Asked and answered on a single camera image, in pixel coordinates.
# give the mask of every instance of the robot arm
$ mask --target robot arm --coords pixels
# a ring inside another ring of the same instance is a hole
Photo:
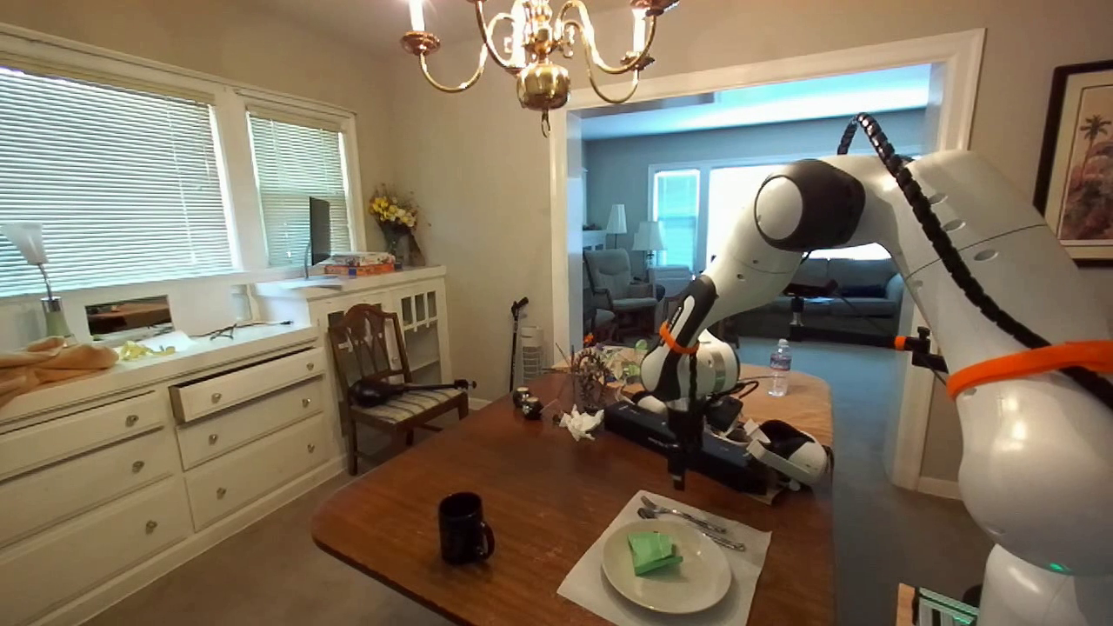
[[[1000,543],[982,618],[1113,623],[1111,319],[1041,210],[987,162],[931,151],[903,168],[860,121],[880,158],[808,158],[764,181],[660,328],[646,388],[698,419],[689,403],[712,388],[689,359],[710,323],[777,300],[811,246],[882,244],[952,377],[982,382],[956,388],[961,494]]]

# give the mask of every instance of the framed picture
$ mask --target framed picture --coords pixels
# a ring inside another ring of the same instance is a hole
[[[1113,264],[1113,60],[1053,68],[1037,208],[1078,264]]]

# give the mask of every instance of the wooden dining table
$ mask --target wooden dining table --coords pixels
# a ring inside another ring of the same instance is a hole
[[[532,394],[543,417],[522,417],[506,396],[367,470],[321,506],[318,545],[451,623],[602,623],[556,587],[636,490],[656,490],[774,530],[753,626],[834,623],[827,484],[774,503],[698,474],[674,490],[660,450],[616,431],[574,442],[556,425],[574,403],[565,370],[535,377]],[[458,567],[437,552],[437,501],[455,490],[484,496],[487,563]]]

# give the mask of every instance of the cable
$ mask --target cable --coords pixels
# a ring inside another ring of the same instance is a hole
[[[917,224],[924,229],[931,249],[938,253],[943,267],[949,270],[949,279],[962,289],[962,294],[969,300],[969,307],[978,307],[990,323],[1000,323],[1009,338],[1016,338],[1027,346],[1046,346],[1046,338],[1041,338],[1037,329],[1031,329],[1027,323],[1018,323],[1016,316],[1009,316],[975,279],[975,270],[968,267],[968,260],[961,257],[961,249],[949,244],[943,221],[931,210],[931,202],[924,198],[924,192],[917,188],[917,181],[911,177],[911,169],[903,168],[903,158],[899,157],[894,141],[882,135],[880,121],[873,115],[855,115],[855,121],[842,132],[840,151],[849,150],[854,141],[854,127],[864,127],[864,135],[870,137],[877,158],[887,168],[887,174],[899,181],[901,193],[908,198]],[[1099,370],[1089,368],[1061,368],[1065,375],[1071,375],[1085,394],[1091,394],[1095,399],[1103,399],[1113,409],[1113,382],[1103,377]]]

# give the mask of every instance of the chandelier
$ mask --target chandelier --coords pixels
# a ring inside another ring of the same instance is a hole
[[[609,104],[623,104],[636,95],[639,68],[654,63],[649,49],[656,39],[656,17],[680,0],[630,0],[630,52],[616,63],[602,60],[594,44],[588,0],[559,0],[559,5],[550,5],[550,0],[514,0],[510,10],[496,10],[489,19],[487,3],[469,0],[484,44],[477,68],[458,84],[442,84],[427,68],[427,55],[442,44],[442,39],[425,27],[420,3],[425,0],[411,0],[411,30],[405,34],[405,44],[416,55],[420,74],[436,90],[469,90],[484,75],[487,60],[493,60],[506,74],[514,75],[520,104],[539,110],[543,127],[550,127],[550,110],[566,104],[571,86],[571,75],[556,63],[556,55],[571,60],[578,49],[583,49],[591,60],[591,90]],[[602,75],[626,75],[626,86],[618,95],[604,95],[604,86],[597,84]]]

